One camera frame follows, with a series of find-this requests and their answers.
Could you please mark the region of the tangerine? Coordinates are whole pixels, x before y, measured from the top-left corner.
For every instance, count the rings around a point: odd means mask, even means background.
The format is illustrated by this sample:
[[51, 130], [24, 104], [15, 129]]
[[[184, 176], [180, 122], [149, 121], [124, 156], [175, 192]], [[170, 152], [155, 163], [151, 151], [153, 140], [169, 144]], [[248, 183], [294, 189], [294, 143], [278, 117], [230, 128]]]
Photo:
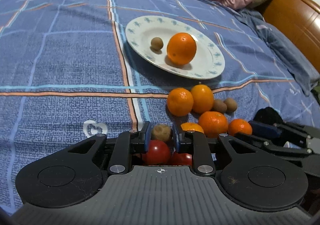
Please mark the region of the tangerine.
[[199, 117], [198, 124], [204, 130], [206, 137], [209, 138], [216, 138], [219, 134], [225, 134], [228, 131], [227, 118], [217, 111], [204, 112]]
[[214, 105], [214, 95], [210, 87], [205, 84], [198, 84], [192, 87], [190, 92], [194, 99], [194, 112], [202, 114], [212, 109]]
[[175, 88], [168, 94], [167, 108], [174, 116], [182, 117], [188, 115], [193, 108], [193, 104], [193, 96], [185, 88]]
[[237, 133], [252, 135], [253, 129], [251, 125], [243, 119], [234, 119], [228, 125], [228, 133], [234, 136]]
[[183, 131], [198, 131], [198, 132], [204, 133], [203, 128], [199, 124], [196, 124], [193, 122], [186, 122], [181, 124], [181, 129]]

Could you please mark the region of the red cherry tomato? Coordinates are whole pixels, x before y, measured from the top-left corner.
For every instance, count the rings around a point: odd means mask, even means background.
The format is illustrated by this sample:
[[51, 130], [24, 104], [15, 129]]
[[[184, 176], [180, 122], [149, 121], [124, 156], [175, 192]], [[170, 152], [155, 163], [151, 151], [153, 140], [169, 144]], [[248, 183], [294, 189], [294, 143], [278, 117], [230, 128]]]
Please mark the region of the red cherry tomato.
[[166, 143], [159, 140], [151, 140], [148, 152], [142, 155], [143, 161], [148, 166], [167, 163], [171, 158], [170, 148]]
[[170, 164], [173, 166], [191, 166], [193, 163], [193, 157], [191, 154], [180, 154], [178, 152], [174, 152], [170, 159]]

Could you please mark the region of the brown longan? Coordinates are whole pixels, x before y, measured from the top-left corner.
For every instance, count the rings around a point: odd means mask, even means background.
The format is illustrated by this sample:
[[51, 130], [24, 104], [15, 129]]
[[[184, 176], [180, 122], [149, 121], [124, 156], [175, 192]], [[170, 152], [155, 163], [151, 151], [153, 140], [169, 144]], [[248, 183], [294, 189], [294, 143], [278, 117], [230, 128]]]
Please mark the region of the brown longan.
[[171, 127], [166, 124], [157, 124], [151, 131], [151, 139], [159, 140], [165, 143], [169, 142], [172, 138]]
[[150, 46], [153, 50], [159, 51], [163, 48], [163, 41], [160, 37], [154, 37], [150, 42]]
[[227, 111], [227, 105], [224, 103], [224, 101], [216, 99], [214, 100], [212, 111], [217, 111], [219, 113], [224, 114]]
[[237, 110], [238, 104], [233, 98], [227, 98], [224, 100], [224, 104], [227, 106], [227, 113], [233, 113]]

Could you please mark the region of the large orange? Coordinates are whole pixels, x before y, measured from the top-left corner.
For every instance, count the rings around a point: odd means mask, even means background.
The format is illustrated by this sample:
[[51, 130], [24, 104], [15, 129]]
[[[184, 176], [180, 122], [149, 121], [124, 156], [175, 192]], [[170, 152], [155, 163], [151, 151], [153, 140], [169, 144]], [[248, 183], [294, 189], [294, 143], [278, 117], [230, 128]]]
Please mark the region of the large orange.
[[188, 33], [176, 33], [167, 45], [167, 56], [175, 65], [190, 63], [195, 57], [196, 51], [196, 41]]

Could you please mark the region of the black cloth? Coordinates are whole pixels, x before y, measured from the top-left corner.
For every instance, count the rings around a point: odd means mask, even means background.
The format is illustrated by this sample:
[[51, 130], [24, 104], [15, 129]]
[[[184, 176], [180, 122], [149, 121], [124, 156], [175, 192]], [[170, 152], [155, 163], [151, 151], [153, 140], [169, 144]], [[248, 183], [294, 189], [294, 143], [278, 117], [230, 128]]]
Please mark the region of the black cloth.
[[267, 125], [274, 124], [283, 124], [284, 121], [281, 116], [271, 107], [266, 107], [263, 109], [259, 109], [255, 116], [253, 117], [253, 121], [264, 123]]

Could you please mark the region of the grey blue blanket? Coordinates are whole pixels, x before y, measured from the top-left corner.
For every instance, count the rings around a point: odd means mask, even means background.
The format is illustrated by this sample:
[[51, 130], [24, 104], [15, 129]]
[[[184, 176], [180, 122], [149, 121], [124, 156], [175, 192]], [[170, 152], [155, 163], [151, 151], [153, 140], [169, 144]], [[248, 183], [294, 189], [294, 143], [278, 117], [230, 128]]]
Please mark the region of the grey blue blanket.
[[304, 94], [310, 95], [319, 83], [319, 72], [304, 54], [275, 26], [267, 23], [259, 12], [242, 9], [236, 11], [234, 16], [266, 43], [293, 75]]

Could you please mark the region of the white floral plate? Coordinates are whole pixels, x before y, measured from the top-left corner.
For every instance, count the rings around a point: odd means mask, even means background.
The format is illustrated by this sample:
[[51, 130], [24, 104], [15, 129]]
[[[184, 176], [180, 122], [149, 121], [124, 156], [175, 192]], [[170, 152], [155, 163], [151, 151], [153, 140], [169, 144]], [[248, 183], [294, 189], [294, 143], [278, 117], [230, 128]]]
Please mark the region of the white floral plate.
[[192, 26], [163, 16], [131, 20], [125, 35], [131, 48], [154, 66], [191, 79], [212, 79], [225, 69], [217, 45]]

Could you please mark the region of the blue plaid bed sheet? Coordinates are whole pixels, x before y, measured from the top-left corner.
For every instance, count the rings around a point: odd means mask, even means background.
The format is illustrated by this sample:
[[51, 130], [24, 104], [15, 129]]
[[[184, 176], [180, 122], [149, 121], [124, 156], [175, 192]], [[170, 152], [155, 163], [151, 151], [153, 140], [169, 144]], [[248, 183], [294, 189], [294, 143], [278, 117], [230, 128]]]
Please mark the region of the blue plaid bed sheet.
[[191, 88], [127, 44], [125, 27], [164, 16], [208, 36], [226, 66], [206, 85], [234, 98], [234, 118], [272, 107], [289, 122], [319, 127], [319, 104], [233, 12], [207, 0], [1, 0], [1, 207], [21, 207], [17, 173], [97, 133], [116, 137], [145, 121], [171, 124], [166, 95]]

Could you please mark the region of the wooden headboard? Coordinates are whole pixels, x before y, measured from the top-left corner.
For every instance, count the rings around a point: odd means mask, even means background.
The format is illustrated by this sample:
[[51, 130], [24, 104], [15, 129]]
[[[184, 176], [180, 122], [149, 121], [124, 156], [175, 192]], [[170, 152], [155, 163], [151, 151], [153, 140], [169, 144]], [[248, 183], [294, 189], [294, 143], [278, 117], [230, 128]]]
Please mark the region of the wooden headboard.
[[319, 70], [319, 5], [312, 0], [269, 0], [258, 11]]

